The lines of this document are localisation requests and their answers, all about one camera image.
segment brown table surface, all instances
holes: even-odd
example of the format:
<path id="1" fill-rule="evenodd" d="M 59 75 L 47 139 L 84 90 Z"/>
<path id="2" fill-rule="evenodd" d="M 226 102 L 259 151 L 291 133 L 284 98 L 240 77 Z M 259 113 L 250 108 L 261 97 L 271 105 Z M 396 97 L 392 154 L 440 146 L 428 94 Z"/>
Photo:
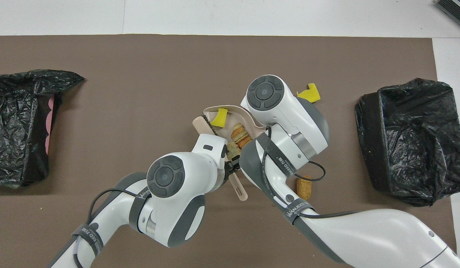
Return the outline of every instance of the brown table surface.
<path id="1" fill-rule="evenodd" d="M 249 83 L 269 73 L 294 93 L 314 82 L 322 96 L 316 107 L 329 123 L 331 143 L 314 159 L 327 169 L 310 199 L 319 213 L 401 209 L 455 249 L 449 198 L 416 208 L 375 191 L 355 127 L 361 95 L 416 77 L 436 80 L 430 39 L 0 36 L 0 74 L 37 68 L 74 71 L 86 81 L 59 109 L 48 178 L 0 188 L 1 268 L 46 266 L 85 221 L 97 193 L 146 171 L 163 154 L 190 151 L 198 137 L 191 122 L 204 108 L 239 105 Z M 318 170 L 305 166 L 300 173 Z M 168 249 L 124 226 L 93 267 L 349 267 L 326 258 L 264 194 L 242 182 L 246 202 L 230 184 L 206 196 L 201 227 L 184 245 Z"/>

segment white tile floor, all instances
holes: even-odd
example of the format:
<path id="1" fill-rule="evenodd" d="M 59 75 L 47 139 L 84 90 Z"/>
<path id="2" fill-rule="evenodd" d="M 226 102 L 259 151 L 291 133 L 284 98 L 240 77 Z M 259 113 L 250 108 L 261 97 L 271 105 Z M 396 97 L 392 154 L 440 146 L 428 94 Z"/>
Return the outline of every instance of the white tile floor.
<path id="1" fill-rule="evenodd" d="M 460 114 L 460 26 L 433 0 L 0 0 L 0 35 L 123 33 L 434 38 Z M 451 200 L 460 256 L 460 193 Z"/>

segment black plastic bag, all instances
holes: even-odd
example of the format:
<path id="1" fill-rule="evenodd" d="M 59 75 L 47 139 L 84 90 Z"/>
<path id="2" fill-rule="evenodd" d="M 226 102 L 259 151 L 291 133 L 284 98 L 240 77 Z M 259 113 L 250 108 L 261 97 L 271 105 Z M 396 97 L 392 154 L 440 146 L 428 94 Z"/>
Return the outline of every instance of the black plastic bag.
<path id="1" fill-rule="evenodd" d="M 16 188 L 46 178 L 60 94 L 83 79 L 55 70 L 0 75 L 0 185 Z"/>
<path id="2" fill-rule="evenodd" d="M 356 104 L 359 143 L 376 190 L 415 207 L 460 192 L 460 123 L 452 88 L 414 79 Z"/>

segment yellow foam piece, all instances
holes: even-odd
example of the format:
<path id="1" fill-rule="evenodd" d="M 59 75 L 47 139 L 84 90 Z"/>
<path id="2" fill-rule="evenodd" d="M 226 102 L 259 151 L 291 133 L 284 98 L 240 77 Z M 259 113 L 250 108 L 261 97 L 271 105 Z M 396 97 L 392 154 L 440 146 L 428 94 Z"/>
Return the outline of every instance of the yellow foam piece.
<path id="1" fill-rule="evenodd" d="M 319 95 L 318 89 L 316 88 L 316 85 L 314 83 L 308 84 L 308 89 L 304 90 L 301 93 L 296 92 L 296 96 L 309 100 L 309 102 L 317 102 L 318 100 L 321 99 L 321 96 Z"/>
<path id="2" fill-rule="evenodd" d="M 219 108 L 217 116 L 210 122 L 215 127 L 225 127 L 225 121 L 227 120 L 228 110 L 225 108 Z"/>

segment white robot link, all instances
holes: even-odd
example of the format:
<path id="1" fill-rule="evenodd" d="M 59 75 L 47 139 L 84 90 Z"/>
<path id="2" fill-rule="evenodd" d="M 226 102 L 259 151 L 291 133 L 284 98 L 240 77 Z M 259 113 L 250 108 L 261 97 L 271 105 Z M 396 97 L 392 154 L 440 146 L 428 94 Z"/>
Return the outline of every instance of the white robot link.
<path id="1" fill-rule="evenodd" d="M 356 268 L 460 268 L 460 259 L 416 217 L 394 209 L 319 215 L 286 185 L 329 144 L 329 127 L 315 106 L 294 97 L 274 75 L 256 78 L 241 103 L 266 132 L 245 145 L 239 165 L 225 162 L 227 140 L 201 134 L 190 153 L 157 159 L 146 173 L 121 179 L 49 267 L 89 267 L 116 229 L 129 224 L 167 247 L 195 233 L 204 195 L 240 168 L 256 187 L 333 261 Z"/>

